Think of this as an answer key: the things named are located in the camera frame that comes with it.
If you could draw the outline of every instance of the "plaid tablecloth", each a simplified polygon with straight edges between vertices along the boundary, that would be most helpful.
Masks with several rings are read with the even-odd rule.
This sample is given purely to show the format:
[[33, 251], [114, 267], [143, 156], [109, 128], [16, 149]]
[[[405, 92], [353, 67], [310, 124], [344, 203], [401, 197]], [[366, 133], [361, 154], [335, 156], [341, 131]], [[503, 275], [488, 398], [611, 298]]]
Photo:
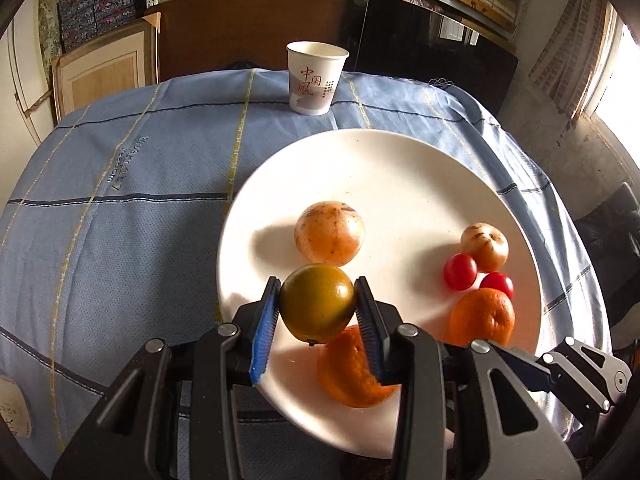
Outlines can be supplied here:
[[[331, 111], [290, 111], [287, 73], [206, 73], [68, 115], [33, 155], [0, 219], [0, 373], [23, 389], [50, 473], [98, 396], [148, 339], [199, 338], [216, 318], [216, 251], [234, 192], [303, 137], [376, 128], [424, 140], [482, 178], [533, 248], [544, 315], [538, 352], [566, 335], [610, 350], [598, 283], [553, 185], [459, 88], [344, 74]], [[188, 404], [188, 395], [183, 396]], [[553, 398], [542, 407], [567, 435]], [[239, 399], [249, 480], [338, 478], [341, 453], [255, 392]], [[188, 409], [178, 476], [188, 477]]]

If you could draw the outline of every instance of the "paper cup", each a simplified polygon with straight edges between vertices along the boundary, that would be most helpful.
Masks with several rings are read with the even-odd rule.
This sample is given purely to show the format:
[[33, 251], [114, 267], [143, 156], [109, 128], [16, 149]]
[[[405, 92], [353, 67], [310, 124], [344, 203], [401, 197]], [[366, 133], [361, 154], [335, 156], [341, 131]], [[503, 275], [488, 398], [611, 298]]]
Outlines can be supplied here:
[[289, 43], [287, 50], [289, 106], [303, 115], [327, 113], [349, 52], [339, 46], [315, 41]]

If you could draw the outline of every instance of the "plate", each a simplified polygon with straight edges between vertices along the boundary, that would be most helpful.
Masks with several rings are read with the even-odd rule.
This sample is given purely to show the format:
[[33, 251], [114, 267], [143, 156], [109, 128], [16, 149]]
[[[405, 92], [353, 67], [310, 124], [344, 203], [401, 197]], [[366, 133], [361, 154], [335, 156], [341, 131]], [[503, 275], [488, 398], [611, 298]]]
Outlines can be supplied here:
[[[447, 290], [446, 259], [474, 222], [500, 229], [510, 245], [501, 269], [514, 283], [516, 325], [509, 346], [535, 352], [542, 294], [529, 244], [500, 198], [465, 166], [412, 137], [379, 130], [335, 130], [290, 144], [246, 181], [226, 218], [218, 252], [218, 292], [225, 320], [260, 299], [268, 277], [284, 280], [305, 264], [293, 239], [309, 205], [341, 200], [362, 216], [366, 239], [343, 267], [365, 276], [374, 297], [406, 322], [442, 338], [464, 292]], [[474, 286], [478, 286], [481, 277]], [[364, 410], [335, 402], [316, 381], [314, 348], [282, 320], [258, 389], [293, 424], [325, 443], [375, 458], [391, 457], [399, 394]]]

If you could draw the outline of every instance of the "cup rim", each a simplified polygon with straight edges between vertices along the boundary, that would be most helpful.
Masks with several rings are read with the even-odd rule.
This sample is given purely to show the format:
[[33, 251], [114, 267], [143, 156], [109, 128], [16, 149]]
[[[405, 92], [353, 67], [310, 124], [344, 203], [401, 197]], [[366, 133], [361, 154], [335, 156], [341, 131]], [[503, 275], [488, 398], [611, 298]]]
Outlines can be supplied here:
[[[296, 46], [300, 45], [300, 44], [317, 44], [317, 45], [323, 45], [323, 46], [330, 46], [338, 51], [341, 51], [341, 54], [336, 54], [335, 56], [324, 56], [321, 54], [309, 54], [308, 52], [300, 52], [299, 50], [296, 49]], [[341, 46], [337, 46], [331, 43], [322, 43], [321, 41], [292, 41], [291, 43], [289, 43], [287, 45], [287, 50], [289, 50], [290, 52], [295, 52], [296, 54], [300, 54], [300, 56], [309, 56], [309, 57], [319, 57], [321, 59], [347, 59], [350, 56], [350, 53], [348, 50], [342, 48]]]

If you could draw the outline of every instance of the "bright window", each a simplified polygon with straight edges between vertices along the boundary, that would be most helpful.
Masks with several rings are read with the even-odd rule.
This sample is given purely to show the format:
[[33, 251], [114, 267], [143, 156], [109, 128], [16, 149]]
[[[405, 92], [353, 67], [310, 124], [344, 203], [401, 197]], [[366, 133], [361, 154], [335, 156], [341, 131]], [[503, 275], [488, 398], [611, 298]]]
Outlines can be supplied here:
[[626, 27], [607, 89], [595, 112], [640, 167], [640, 46]]

